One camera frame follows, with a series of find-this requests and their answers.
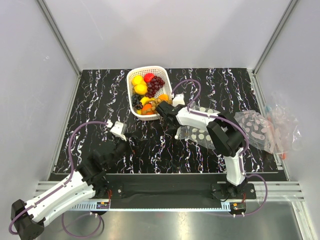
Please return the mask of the clear dotted zip bag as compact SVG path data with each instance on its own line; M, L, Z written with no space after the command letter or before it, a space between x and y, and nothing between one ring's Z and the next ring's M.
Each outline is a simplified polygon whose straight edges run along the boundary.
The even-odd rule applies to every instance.
M200 111L200 112L204 112L204 113L209 113L209 114L219 114L220 113L219 111L217 111L215 109L196 105L195 102L193 102L190 105L190 108L192 110L196 110L196 111ZM176 135L174 136L174 138L176 140L186 140L186 141L191 140L191 141L197 143L198 145L205 147L207 149L210 149L210 150L215 149L215 146L212 142L212 139L211 139L209 133L206 130L199 129L196 127L181 126L177 129L177 132L176 132Z

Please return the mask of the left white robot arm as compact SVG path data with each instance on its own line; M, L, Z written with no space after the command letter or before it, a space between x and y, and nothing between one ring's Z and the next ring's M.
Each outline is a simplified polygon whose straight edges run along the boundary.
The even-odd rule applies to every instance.
M108 171L126 153L132 153L137 135L126 133L125 139L109 143L106 152L94 150L65 179L33 199L18 199L11 205L9 231L21 240L34 240L45 227L76 204L110 193Z

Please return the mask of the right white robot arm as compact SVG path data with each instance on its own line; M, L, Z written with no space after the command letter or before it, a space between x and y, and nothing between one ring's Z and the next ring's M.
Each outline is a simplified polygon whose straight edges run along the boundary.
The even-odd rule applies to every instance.
M249 147L249 140L229 113L209 113L182 104L172 106L163 101L155 110L171 127L189 126L208 133L218 154L223 156L226 167L226 183L221 190L223 199L239 198L245 192L243 154Z

